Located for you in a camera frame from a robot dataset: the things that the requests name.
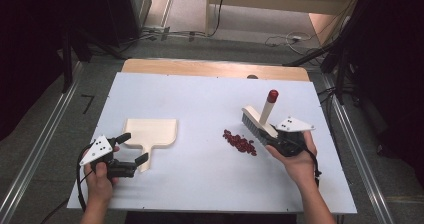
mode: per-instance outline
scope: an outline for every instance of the wooden dustpan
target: wooden dustpan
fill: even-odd
[[[143,172],[150,168],[153,148],[166,148],[177,137],[176,119],[127,119],[124,133],[130,132],[131,139],[126,145],[134,148],[142,148],[142,154],[149,153],[149,160],[143,163],[139,170]]]

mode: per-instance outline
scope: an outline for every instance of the white tabletop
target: white tabletop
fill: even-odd
[[[320,192],[335,214],[356,213],[316,91],[311,82],[118,73],[93,138],[122,134],[129,118],[175,118],[174,144],[153,150],[151,166],[121,178],[109,208],[198,212],[302,212],[299,191],[241,122],[241,108],[261,112],[268,92],[280,93],[269,117],[288,116],[313,124],[322,171]],[[240,153],[222,137],[224,129],[254,140],[257,156]],[[115,154],[133,161],[141,150],[122,144]],[[85,197],[86,185],[82,184]],[[76,186],[68,208],[80,208]]]

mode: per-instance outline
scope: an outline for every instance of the person's right hand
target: person's right hand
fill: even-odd
[[[316,156],[317,149],[315,147],[314,141],[312,140],[311,132],[303,132],[303,137],[308,149]],[[310,183],[314,183],[314,185],[316,185],[314,177],[314,162],[309,153],[302,151],[297,156],[285,157],[271,145],[267,145],[265,148],[271,153],[273,157],[284,164],[287,173],[298,186]]]

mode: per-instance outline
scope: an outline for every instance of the brush bristles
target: brush bristles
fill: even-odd
[[[249,119],[249,117],[246,116],[246,114],[243,114],[241,121],[244,123],[244,125],[247,127],[247,129],[249,129],[249,131],[259,140],[259,142],[262,143],[262,145],[265,146],[267,144],[266,139],[261,137],[261,135],[259,133],[259,129]]]

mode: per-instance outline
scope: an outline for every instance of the brush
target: brush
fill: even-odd
[[[261,135],[261,132],[266,132],[273,138],[278,138],[278,132],[271,126],[267,120],[269,114],[274,107],[275,102],[277,101],[278,91],[271,90],[268,93],[264,108],[262,113],[259,114],[252,106],[248,105],[242,108],[243,117],[242,122],[249,129],[252,134],[258,138],[262,145],[267,145],[267,139],[264,135]]]

